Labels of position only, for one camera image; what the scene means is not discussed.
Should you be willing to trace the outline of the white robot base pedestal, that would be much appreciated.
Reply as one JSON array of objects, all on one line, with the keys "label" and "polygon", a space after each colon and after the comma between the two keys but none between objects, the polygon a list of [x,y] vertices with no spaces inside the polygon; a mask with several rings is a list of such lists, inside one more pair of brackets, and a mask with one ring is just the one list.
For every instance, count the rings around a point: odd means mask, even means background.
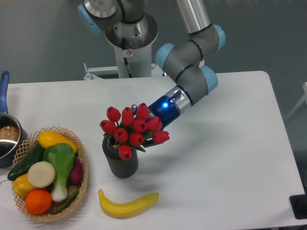
[{"label": "white robot base pedestal", "polygon": [[166,76],[166,73],[156,63],[152,62],[152,43],[137,49],[122,49],[115,45],[113,45],[113,48],[116,65],[88,68],[84,63],[84,80]]}]

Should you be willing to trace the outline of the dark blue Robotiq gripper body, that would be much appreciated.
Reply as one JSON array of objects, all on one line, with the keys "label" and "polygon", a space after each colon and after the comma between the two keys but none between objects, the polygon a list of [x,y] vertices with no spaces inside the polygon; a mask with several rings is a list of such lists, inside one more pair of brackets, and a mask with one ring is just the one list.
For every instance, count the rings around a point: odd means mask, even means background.
[{"label": "dark blue Robotiq gripper body", "polygon": [[163,95],[149,106],[149,110],[152,111],[154,116],[161,118],[161,130],[172,123],[180,115],[180,110],[172,99],[174,99],[174,96],[168,97]]}]

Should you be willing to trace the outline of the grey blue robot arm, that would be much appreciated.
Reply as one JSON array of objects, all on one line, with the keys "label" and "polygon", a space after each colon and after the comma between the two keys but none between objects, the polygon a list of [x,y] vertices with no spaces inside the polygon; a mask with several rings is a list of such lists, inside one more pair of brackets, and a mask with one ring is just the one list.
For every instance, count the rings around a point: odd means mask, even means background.
[{"label": "grey blue robot arm", "polygon": [[225,44],[225,33],[212,24],[202,0],[177,2],[189,40],[171,43],[152,55],[158,28],[141,0],[83,0],[78,6],[83,23],[94,34],[105,33],[113,46],[120,78],[150,77],[155,62],[175,87],[152,103],[150,114],[162,120],[161,128],[208,95],[217,85],[215,72],[200,62]]}]

